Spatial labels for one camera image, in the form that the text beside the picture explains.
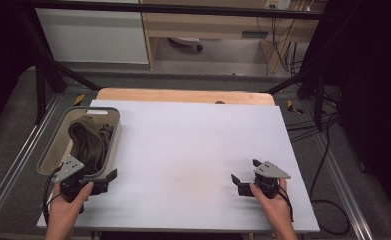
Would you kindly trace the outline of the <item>black metal crossbar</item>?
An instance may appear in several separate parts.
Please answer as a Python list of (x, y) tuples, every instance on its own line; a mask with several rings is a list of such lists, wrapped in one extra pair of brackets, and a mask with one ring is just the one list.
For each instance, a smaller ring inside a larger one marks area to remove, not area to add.
[(61, 10), (186, 14), (235, 17), (263, 17), (297, 20), (321, 20), (326, 17), (322, 12), (304, 12), (294, 10), (259, 10), (249, 8), (210, 7), (190, 5), (136, 4), (112, 2), (88, 2), (66, 0), (16, 0), (26, 7)]

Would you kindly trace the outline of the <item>black metal stand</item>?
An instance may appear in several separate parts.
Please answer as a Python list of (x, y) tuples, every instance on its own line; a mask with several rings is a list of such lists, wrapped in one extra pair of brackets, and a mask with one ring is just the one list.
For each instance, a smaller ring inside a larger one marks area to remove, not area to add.
[(45, 84), (48, 84), (54, 93), (64, 93), (67, 85), (63, 75), (66, 75), (90, 90), (102, 89), (101, 86), (78, 75), (54, 58), (34, 8), (15, 5), (13, 10), (20, 22), (21, 36), (36, 68), (37, 124), (47, 115)]
[(324, 100), (324, 78), (322, 74), (311, 69), (305, 69), (288, 80), (265, 90), (265, 93), (274, 95), (296, 83), (301, 84), (301, 87), (297, 92), (297, 96), (300, 99), (307, 99), (310, 96), (314, 97), (313, 122), (318, 130), (322, 131), (322, 107)]

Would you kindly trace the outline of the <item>white power strip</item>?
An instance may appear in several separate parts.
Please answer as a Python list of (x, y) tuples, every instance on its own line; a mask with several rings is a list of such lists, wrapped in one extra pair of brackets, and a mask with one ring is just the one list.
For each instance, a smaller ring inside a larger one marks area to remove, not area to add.
[(265, 7), (278, 10), (287, 10), (291, 0), (266, 0)]

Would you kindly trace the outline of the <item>white chair base with casters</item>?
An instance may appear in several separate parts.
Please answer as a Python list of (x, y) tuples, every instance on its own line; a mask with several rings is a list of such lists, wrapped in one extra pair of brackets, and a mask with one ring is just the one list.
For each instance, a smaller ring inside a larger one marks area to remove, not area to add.
[(185, 46), (192, 46), (195, 47), (197, 51), (202, 51), (203, 46), (201, 45), (199, 38), (177, 38), (177, 37), (170, 37), (170, 40), (172, 40), (175, 43), (185, 45)]

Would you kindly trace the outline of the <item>metal floor rail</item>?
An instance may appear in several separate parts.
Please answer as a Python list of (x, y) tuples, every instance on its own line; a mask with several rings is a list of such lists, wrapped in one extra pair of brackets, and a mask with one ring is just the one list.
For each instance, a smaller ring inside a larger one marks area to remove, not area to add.
[(354, 194), (348, 184), (348, 181), (344, 177), (336, 158), (330, 149), (329, 141), (326, 139), (324, 133), (317, 135), (317, 141), (320, 144), (324, 154), (325, 163), (330, 176), (335, 184), (335, 188), (338, 192), (342, 205), (350, 220), (353, 231), (355, 232), (358, 240), (373, 240), (373, 234), (369, 228), (367, 221), (365, 220), (363, 213), (354, 197)]
[(12, 165), (9, 167), (8, 172), (0, 182), (0, 210), (5, 204), (6, 199), (11, 193), (18, 177), (20, 176), (28, 159), (32, 155), (36, 145), (44, 133), (61, 97), (62, 94), (54, 94), (49, 100), (48, 105), (45, 108), (45, 116), (41, 118), (39, 123), (34, 125), (18, 155), (15, 157)]

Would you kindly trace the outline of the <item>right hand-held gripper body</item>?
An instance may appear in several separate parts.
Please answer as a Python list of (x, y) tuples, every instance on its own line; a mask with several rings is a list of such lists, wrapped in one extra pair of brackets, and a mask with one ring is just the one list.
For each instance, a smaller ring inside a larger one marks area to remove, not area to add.
[(264, 161), (254, 169), (254, 184), (269, 199), (275, 198), (280, 192), (279, 179), (290, 179), (291, 176), (277, 165)]

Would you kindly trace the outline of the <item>white board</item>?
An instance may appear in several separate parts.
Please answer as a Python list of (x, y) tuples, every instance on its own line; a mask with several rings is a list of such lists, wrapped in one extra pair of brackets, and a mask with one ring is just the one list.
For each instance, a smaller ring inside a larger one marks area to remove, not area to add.
[(254, 160), (290, 176), (298, 232), (319, 229), (276, 106), (97, 100), (122, 129), (106, 193), (92, 196), (77, 227), (110, 231), (266, 232), (261, 205), (231, 178), (254, 178)]

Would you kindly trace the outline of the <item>person's left hand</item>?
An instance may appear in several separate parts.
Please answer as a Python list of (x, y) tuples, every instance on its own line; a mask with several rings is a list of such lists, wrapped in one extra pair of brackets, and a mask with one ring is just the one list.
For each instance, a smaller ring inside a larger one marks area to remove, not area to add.
[(93, 182), (86, 184), (77, 197), (68, 202), (61, 195), (60, 185), (55, 184), (53, 189), (54, 199), (50, 202), (48, 225), (54, 223), (74, 223), (77, 220), (81, 207), (88, 200), (93, 189)]

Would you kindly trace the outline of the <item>olive green garment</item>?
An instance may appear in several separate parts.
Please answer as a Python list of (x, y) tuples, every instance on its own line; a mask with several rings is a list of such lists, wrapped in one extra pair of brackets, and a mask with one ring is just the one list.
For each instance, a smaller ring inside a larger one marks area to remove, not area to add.
[(68, 134), (73, 142), (70, 155), (83, 163), (95, 160), (100, 164), (105, 161), (105, 155), (110, 141), (100, 137), (99, 128), (91, 116), (81, 116), (73, 120), (68, 128)]

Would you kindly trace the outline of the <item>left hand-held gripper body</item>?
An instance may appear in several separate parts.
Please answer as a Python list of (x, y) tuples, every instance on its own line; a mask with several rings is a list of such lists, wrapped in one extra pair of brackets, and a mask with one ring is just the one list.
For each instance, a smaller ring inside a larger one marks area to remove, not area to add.
[(86, 172), (84, 167), (85, 163), (73, 156), (68, 156), (54, 176), (54, 182), (60, 185), (61, 195), (69, 202), (74, 200), (89, 182), (94, 183), (91, 195), (99, 195), (108, 191), (109, 183), (101, 183), (100, 179), (109, 174), (109, 161), (96, 163), (95, 172)]

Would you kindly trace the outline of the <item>dark cloth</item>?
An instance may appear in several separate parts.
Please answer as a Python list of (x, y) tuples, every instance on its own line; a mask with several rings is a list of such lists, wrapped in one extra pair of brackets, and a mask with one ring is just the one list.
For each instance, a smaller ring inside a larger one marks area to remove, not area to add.
[(115, 126), (110, 124), (102, 124), (99, 128), (100, 137), (105, 141), (110, 141), (114, 132)]

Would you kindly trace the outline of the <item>white cabinet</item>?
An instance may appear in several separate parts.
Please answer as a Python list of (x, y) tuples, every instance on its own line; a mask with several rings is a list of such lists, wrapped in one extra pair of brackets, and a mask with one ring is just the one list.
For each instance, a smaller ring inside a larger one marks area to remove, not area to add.
[(36, 12), (57, 61), (148, 63), (139, 13), (55, 9)]

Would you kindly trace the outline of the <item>grey desk label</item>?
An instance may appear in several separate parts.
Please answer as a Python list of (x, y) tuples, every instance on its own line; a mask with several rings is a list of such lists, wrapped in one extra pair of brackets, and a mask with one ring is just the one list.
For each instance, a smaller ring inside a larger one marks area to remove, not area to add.
[(269, 32), (263, 31), (242, 31), (241, 38), (243, 39), (266, 39)]

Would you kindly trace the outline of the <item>person's right hand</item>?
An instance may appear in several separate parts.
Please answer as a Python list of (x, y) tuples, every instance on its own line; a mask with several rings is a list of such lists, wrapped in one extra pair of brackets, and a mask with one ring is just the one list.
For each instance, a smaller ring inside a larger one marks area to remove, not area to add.
[(290, 207), (282, 196), (267, 198), (254, 183), (250, 184), (251, 192), (259, 201), (265, 215), (274, 230), (292, 229)]

